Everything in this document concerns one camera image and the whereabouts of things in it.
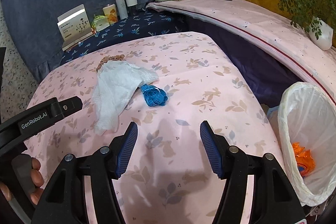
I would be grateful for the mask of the person's left hand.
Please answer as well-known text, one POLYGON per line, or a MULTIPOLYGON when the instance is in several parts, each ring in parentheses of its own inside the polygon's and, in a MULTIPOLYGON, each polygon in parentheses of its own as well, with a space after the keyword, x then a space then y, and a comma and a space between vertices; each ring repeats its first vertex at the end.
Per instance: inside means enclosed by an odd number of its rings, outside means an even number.
MULTIPOLYGON (((39 172, 41 168, 41 163, 39 160, 35 159, 34 157, 31 159, 31 166, 32 170, 30 172, 31 180, 35 185, 35 190, 30 194, 30 199, 34 205, 37 205, 42 194, 43 189, 42 186, 44 184, 44 179, 42 174, 39 172)), ((7 201, 10 201, 12 198, 11 192, 5 184, 1 182, 1 191, 3 195, 5 196, 7 201)))

